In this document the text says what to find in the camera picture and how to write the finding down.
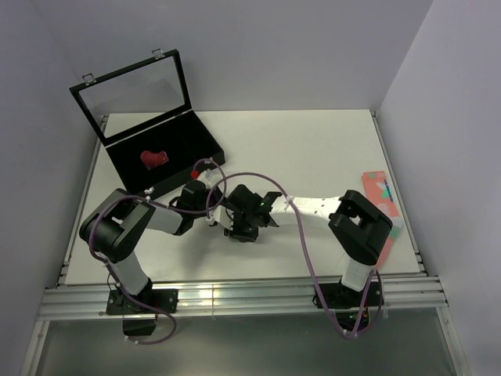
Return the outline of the maroon sock with orange cuff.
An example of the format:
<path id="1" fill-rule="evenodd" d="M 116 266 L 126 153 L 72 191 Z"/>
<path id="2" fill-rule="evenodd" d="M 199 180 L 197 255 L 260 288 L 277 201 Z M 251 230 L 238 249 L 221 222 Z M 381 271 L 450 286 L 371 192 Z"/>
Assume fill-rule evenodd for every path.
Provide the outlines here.
<path id="1" fill-rule="evenodd" d="M 140 160 L 144 164 L 145 168 L 150 171 L 167 163 L 169 161 L 169 158 L 164 150 L 156 153 L 149 150 L 144 150 L 140 154 Z"/>

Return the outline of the black display case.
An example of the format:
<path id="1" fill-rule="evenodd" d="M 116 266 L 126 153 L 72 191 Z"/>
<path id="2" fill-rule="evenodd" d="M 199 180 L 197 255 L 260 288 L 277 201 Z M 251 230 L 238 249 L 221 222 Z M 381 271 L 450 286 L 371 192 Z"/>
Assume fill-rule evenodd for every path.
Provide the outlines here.
<path id="1" fill-rule="evenodd" d="M 225 163 L 225 151 L 196 114 L 178 50 L 156 49 L 151 57 L 108 74 L 85 74 L 70 93 L 104 146 L 122 186 L 160 197 L 185 184 L 204 158 Z M 164 150 L 169 161 L 148 171 L 144 150 Z"/>

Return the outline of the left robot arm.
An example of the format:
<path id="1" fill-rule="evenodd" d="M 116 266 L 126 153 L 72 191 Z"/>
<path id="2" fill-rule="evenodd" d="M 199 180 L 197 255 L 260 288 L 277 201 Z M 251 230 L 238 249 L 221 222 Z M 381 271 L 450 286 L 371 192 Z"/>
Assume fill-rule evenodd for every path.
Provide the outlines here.
<path id="1" fill-rule="evenodd" d="M 125 305 L 135 313 L 147 311 L 153 303 L 153 284 L 135 254 L 135 246 L 147 229 L 181 236 L 195 220 L 206 215 L 224 196 L 215 189 L 211 198 L 207 183 L 192 180 L 168 206 L 116 189 L 83 221 L 79 237 L 89 246 L 92 257 L 113 271 L 114 279 L 127 292 Z"/>

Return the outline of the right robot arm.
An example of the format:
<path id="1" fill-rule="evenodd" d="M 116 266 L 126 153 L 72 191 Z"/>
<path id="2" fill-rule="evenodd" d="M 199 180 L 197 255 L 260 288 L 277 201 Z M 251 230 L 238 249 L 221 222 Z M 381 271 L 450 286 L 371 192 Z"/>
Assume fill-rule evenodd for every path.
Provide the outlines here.
<path id="1" fill-rule="evenodd" d="M 339 296 L 356 305 L 366 295 L 366 282 L 393 227 L 392 221 L 357 190 L 340 197 L 290 197 L 268 192 L 261 197 L 245 185 L 238 185 L 223 201 L 222 214 L 229 219 L 225 235 L 241 243 L 254 243 L 259 230 L 292 226 L 301 220 L 303 228 L 330 230 L 348 256 Z"/>

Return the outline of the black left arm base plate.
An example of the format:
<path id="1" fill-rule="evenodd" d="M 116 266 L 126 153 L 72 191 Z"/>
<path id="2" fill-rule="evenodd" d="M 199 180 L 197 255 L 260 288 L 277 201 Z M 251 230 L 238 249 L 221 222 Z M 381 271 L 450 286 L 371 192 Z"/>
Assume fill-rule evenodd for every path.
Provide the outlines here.
<path id="1" fill-rule="evenodd" d="M 128 298 L 121 290 L 109 293 L 106 314 L 109 316 L 137 315 L 148 313 L 175 313 L 178 304 L 178 290 L 153 289 L 140 296 Z"/>

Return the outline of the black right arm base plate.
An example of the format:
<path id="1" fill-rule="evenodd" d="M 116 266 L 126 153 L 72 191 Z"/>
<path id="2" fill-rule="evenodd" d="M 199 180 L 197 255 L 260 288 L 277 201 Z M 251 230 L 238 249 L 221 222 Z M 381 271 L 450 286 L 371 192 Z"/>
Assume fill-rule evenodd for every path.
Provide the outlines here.
<path id="1" fill-rule="evenodd" d="M 355 309 L 362 301 L 363 291 L 353 291 L 340 282 L 324 283 L 319 286 L 329 309 Z M 380 292 L 379 284 L 371 282 L 364 305 L 378 307 L 380 303 L 384 304 L 384 298 Z"/>

